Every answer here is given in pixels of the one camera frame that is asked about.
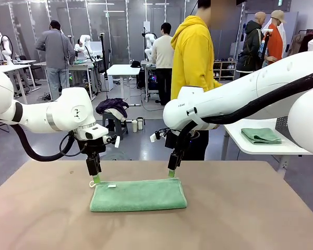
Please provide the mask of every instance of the stool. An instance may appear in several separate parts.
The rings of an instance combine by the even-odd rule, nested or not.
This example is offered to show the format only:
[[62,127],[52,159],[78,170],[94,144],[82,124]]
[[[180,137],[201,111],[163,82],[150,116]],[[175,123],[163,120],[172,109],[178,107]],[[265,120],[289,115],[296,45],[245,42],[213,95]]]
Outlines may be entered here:
[[103,119],[102,126],[105,127],[105,121],[106,120],[113,120],[114,123],[115,123],[115,130],[116,131],[109,131],[109,135],[119,135],[121,137],[121,140],[123,140],[123,134],[124,133],[126,133],[126,134],[129,133],[129,131],[127,130],[126,121],[121,123],[121,121],[118,120],[112,113],[104,112],[102,114],[102,116],[103,116],[103,118],[102,118]]

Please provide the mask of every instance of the person in white sweater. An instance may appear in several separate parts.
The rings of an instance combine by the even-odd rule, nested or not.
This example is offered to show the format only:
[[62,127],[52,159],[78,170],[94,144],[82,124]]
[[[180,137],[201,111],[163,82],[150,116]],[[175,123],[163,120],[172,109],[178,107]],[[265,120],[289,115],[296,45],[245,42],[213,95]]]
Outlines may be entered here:
[[162,106],[171,100],[172,68],[174,50],[170,36],[172,26],[165,22],[161,25],[161,37],[156,39],[152,46],[152,61],[156,64],[156,81],[158,83],[159,98]]

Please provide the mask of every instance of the white sweater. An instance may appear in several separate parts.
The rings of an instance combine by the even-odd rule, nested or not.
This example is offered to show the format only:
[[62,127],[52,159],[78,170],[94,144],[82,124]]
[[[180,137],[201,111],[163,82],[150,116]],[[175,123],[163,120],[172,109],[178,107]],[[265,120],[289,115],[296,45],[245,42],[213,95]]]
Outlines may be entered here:
[[156,39],[152,46],[152,60],[157,69],[172,69],[174,50],[171,46],[172,37],[163,35]]

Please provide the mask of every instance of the hand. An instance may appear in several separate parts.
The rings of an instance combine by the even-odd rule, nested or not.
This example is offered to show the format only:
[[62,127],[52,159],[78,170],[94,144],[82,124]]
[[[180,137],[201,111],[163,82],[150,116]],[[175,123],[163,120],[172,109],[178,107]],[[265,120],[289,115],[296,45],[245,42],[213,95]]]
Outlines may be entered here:
[[267,56],[267,61],[270,61],[270,62],[275,62],[275,61],[277,61],[277,58],[276,57],[274,57],[274,56]]

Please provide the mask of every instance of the green towel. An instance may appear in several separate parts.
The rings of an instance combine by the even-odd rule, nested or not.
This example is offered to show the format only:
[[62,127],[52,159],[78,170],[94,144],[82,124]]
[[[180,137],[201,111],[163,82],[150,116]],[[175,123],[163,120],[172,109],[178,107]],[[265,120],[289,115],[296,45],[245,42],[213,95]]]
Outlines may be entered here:
[[281,144],[282,140],[269,128],[241,129],[241,133],[253,144]]
[[92,212],[152,211],[186,208],[178,178],[165,180],[101,182],[95,188]]

